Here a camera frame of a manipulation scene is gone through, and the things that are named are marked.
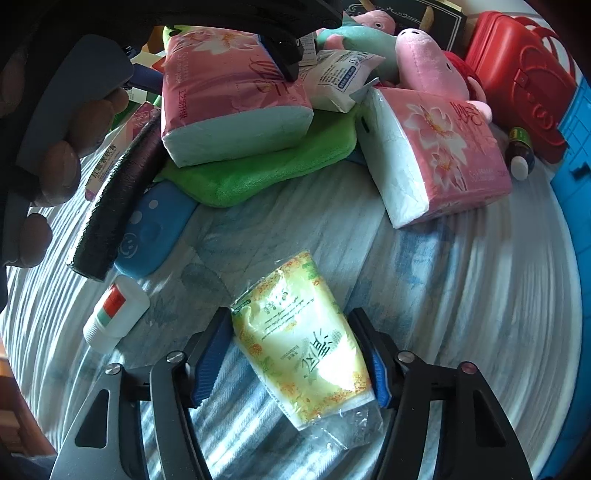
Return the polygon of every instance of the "white pill bottle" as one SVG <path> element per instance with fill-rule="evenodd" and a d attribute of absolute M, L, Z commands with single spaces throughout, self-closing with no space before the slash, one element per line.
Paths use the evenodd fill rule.
<path fill-rule="evenodd" d="M 93 350 L 111 353 L 149 306 L 150 299 L 142 287 L 133 278 L 119 275 L 84 325 L 84 339 Z"/>

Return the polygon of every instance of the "finger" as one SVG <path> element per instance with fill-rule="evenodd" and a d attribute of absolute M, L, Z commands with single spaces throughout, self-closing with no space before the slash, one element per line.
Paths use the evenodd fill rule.
<path fill-rule="evenodd" d="M 113 104 L 113 110 L 115 113 L 121 113 L 127 108 L 129 103 L 129 95 L 123 90 L 123 88 L 117 88 L 105 97 L 105 100 L 110 101 Z"/>
<path fill-rule="evenodd" d="M 27 51 L 20 47 L 0 73 L 0 118 L 16 110 L 25 86 Z"/>
<path fill-rule="evenodd" d="M 19 260 L 14 265 L 30 268 L 40 264 L 51 244 L 53 235 L 47 220 L 39 213 L 29 215 L 21 228 Z"/>
<path fill-rule="evenodd" d="M 68 141 L 78 157 L 94 152 L 111 128 L 115 110 L 108 100 L 85 103 L 70 122 Z"/>
<path fill-rule="evenodd" d="M 80 183 L 80 160 L 72 146 L 62 140 L 52 145 L 39 165 L 39 207 L 59 205 L 72 198 Z"/>

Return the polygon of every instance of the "pink plush toy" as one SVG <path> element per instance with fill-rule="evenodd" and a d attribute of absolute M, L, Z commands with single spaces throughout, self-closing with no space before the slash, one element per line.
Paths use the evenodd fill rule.
<path fill-rule="evenodd" d="M 322 48 L 324 50 L 345 50 L 343 40 L 347 37 L 346 27 L 357 26 L 355 24 L 381 30 L 388 35 L 394 35 L 394 32 L 396 32 L 396 22 L 390 17 L 390 15 L 382 10 L 372 10 L 355 17 L 344 15 L 343 26 L 345 27 L 345 30 L 341 32 L 339 31 L 340 29 L 337 29 L 335 33 L 329 33 L 326 39 L 321 40 L 321 42 L 323 42 Z M 325 30 L 325 28 L 321 28 L 316 31 L 316 34 L 322 38 L 322 32 Z"/>
<path fill-rule="evenodd" d="M 400 72 L 400 88 L 463 100 L 474 105 L 487 123 L 492 120 L 484 90 L 473 77 L 465 78 L 454 67 L 437 42 L 422 30 L 407 28 L 398 34 L 396 57 Z M 475 99 L 470 99 L 470 90 Z"/>
<path fill-rule="evenodd" d="M 320 50 L 353 50 L 385 58 L 375 69 L 382 82 L 398 83 L 396 63 L 396 22 L 382 10 L 350 17 L 343 13 L 343 25 L 334 30 L 322 28 L 316 33 Z"/>

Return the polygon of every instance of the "red box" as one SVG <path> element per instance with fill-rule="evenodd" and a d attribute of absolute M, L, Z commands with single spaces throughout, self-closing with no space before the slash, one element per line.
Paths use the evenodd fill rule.
<path fill-rule="evenodd" d="M 542 43 L 550 40 L 550 50 Z M 526 17 L 484 12 L 478 18 L 466 63 L 480 77 L 493 120 L 500 127 L 522 127 L 536 153 L 550 163 L 563 158 L 567 144 L 558 124 L 577 84 L 558 61 L 556 34 Z"/>

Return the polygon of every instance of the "black foam tube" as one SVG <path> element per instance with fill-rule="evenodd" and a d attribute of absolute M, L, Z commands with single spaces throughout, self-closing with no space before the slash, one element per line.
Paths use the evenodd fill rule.
<path fill-rule="evenodd" d="M 158 114 L 117 161 L 96 196 L 67 259 L 72 270 L 87 278 L 105 280 L 131 214 L 167 159 Z"/>

